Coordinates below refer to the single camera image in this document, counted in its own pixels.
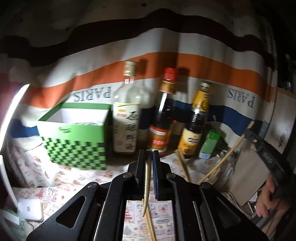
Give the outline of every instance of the wooden chopstick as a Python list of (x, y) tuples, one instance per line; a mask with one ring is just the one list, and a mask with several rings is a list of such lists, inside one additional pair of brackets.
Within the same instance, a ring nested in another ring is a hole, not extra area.
[(154, 233), (154, 229), (153, 229), (153, 224), (152, 224), (152, 220), (151, 220), (151, 216), (150, 216), (149, 207), (147, 207), (147, 210), (146, 210), (146, 213), (145, 213), (144, 217), (145, 217), (147, 225), (148, 225), (151, 240), (156, 241), (155, 233)]
[(152, 151), (146, 150), (146, 162), (145, 162), (145, 192), (144, 192), (144, 202), (143, 202), (143, 217), (145, 215), (149, 193), (150, 193), (150, 183), (151, 183), (151, 168), (152, 168)]
[(187, 182), (190, 182), (190, 183), (191, 183), (192, 181), (191, 181), (191, 178), (190, 178), (190, 175), (189, 175), (189, 172), (188, 172), (187, 166), (186, 166), (186, 164), (185, 164), (184, 156), (183, 156), (183, 154), (182, 154), (180, 148), (174, 150), (174, 153), (176, 154), (177, 159), (179, 160), (179, 162), (180, 162), (180, 164), (181, 164), (181, 168), (182, 168), (183, 172), (185, 173), (185, 180), (186, 180)]
[[(251, 121), (247, 127), (247, 129), (252, 128), (254, 125), (255, 121)], [(241, 137), (237, 140), (237, 142), (234, 144), (234, 146), (226, 153), (226, 155), (217, 163), (216, 166), (213, 167), (212, 170), (210, 170), (202, 179), (198, 181), (197, 184), (201, 184), (203, 180), (205, 180), (209, 175), (211, 175), (217, 168), (219, 168), (223, 162), (229, 157), (229, 155), (237, 148), (237, 146), (241, 143), (241, 141), (244, 139), (244, 133), (241, 135)]]

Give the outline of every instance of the open box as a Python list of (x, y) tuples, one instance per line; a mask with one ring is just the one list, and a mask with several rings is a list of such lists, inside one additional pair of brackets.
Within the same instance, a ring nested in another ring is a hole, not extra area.
[(37, 128), (52, 162), (105, 170), (109, 119), (108, 104), (60, 103)]

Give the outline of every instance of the screw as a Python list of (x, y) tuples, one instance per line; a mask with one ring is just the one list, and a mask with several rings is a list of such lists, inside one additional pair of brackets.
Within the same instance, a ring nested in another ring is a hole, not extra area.
[(98, 184), (95, 182), (91, 182), (91, 183), (87, 184), (87, 187), (89, 189), (95, 189), (97, 186), (98, 186)]
[(133, 174), (131, 173), (131, 172), (125, 172), (124, 174), (123, 174), (123, 177), (124, 178), (131, 178), (133, 176)]
[(175, 177), (176, 177), (176, 174), (171, 173), (171, 172), (167, 173), (167, 178), (169, 178), (169, 179), (173, 179), (173, 178), (175, 178)]
[(211, 188), (211, 184), (207, 183), (207, 182), (203, 182), (200, 184), (202, 186), (202, 188), (204, 189), (210, 189)]

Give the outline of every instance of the dark bottle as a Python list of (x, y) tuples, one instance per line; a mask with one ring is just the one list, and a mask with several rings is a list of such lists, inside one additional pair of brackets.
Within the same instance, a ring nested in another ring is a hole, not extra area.
[(200, 90), (196, 93), (190, 110), (190, 119), (183, 129), (178, 148), (181, 148), (185, 159), (192, 157), (202, 136), (207, 121), (209, 90), (208, 83), (200, 84)]
[(160, 154), (166, 151), (173, 126), (174, 99), (177, 70), (166, 68), (164, 79), (159, 91), (161, 96), (156, 106), (156, 113), (150, 126), (149, 148), (158, 150)]

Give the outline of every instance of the red bottle cap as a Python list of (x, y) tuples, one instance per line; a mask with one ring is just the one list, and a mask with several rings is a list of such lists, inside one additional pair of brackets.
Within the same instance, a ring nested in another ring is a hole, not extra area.
[(165, 68), (165, 74), (164, 74), (163, 79), (176, 82), (177, 81), (177, 70), (174, 68)]

